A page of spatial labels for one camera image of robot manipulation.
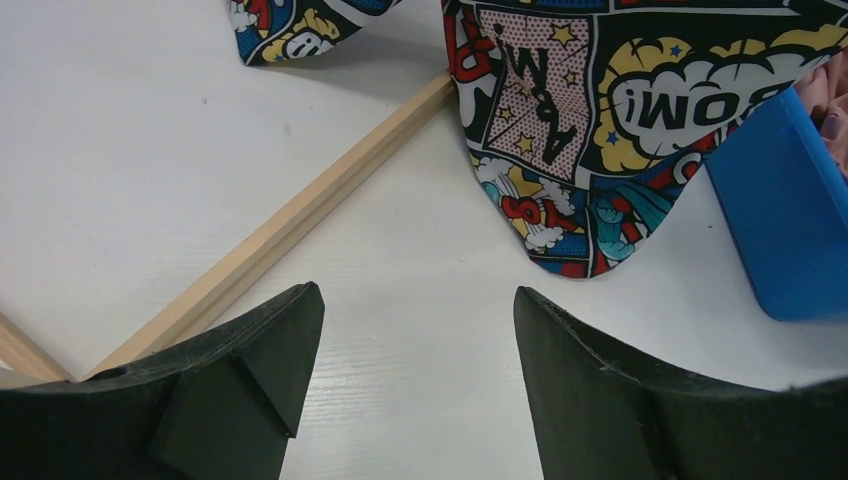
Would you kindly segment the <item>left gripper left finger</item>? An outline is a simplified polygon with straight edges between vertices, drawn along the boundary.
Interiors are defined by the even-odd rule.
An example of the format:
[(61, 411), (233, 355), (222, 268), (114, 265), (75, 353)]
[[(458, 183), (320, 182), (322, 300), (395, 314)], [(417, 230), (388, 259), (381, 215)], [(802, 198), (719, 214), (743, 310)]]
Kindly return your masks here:
[(325, 305), (312, 282), (81, 381), (1, 393), (5, 479), (276, 479)]

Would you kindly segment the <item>colourful comic print shorts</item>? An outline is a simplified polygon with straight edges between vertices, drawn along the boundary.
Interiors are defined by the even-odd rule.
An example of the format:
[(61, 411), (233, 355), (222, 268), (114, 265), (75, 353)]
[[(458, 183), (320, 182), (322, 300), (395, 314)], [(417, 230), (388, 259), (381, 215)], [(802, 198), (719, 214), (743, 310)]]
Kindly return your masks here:
[(544, 270), (627, 260), (762, 103), (847, 45), (843, 1), (445, 1), (478, 182)]

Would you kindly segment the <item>dusty pink shorts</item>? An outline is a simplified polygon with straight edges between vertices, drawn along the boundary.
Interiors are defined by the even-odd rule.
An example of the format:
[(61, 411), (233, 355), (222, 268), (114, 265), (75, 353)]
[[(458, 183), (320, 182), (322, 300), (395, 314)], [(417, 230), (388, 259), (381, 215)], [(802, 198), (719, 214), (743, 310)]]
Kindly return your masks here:
[(847, 49), (794, 86), (826, 149), (847, 177)]

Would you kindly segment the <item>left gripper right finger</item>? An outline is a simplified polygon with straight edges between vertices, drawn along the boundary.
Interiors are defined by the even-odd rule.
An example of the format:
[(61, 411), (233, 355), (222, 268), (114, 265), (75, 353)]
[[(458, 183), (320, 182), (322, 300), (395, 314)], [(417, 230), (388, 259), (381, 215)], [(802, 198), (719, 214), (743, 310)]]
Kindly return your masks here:
[(536, 290), (514, 327), (547, 479), (843, 479), (847, 382), (769, 391), (662, 361)]

